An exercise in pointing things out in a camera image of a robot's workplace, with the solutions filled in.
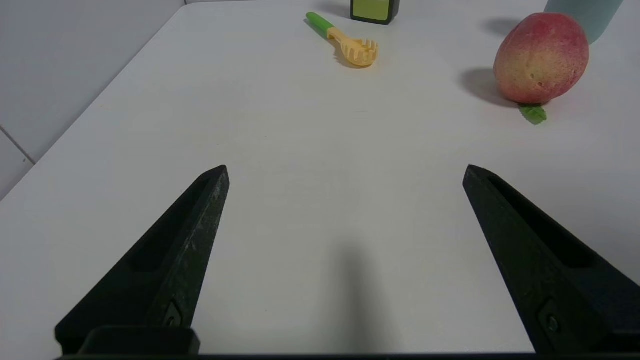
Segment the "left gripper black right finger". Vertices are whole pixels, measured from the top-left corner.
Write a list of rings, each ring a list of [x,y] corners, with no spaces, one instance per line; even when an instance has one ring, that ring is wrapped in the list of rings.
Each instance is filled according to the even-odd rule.
[[[538,354],[637,354],[640,287],[497,174],[462,186]]]

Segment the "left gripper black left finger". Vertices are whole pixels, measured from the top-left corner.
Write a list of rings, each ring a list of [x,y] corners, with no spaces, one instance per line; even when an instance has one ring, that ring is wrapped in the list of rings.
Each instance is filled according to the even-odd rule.
[[[202,173],[55,326],[64,354],[196,354],[192,322],[230,179]]]

